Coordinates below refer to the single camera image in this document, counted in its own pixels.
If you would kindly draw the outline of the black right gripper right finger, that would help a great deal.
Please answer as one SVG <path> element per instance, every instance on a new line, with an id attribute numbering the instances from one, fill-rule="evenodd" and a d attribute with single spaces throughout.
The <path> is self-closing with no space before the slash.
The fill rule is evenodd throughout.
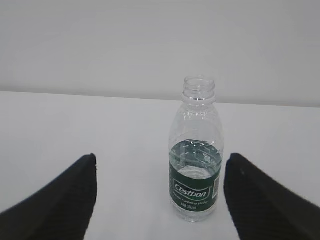
<path id="1" fill-rule="evenodd" d="M 320 208 L 239 153 L 225 166 L 223 191 L 241 240 L 318 240 Z"/>

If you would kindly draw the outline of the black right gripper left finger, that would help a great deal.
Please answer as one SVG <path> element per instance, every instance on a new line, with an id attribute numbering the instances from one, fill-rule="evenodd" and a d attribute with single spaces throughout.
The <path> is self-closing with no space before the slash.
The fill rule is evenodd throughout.
<path id="1" fill-rule="evenodd" d="M 82 240 L 97 195 L 97 160 L 91 153 L 30 197 L 1 212 L 0 238 Z"/>

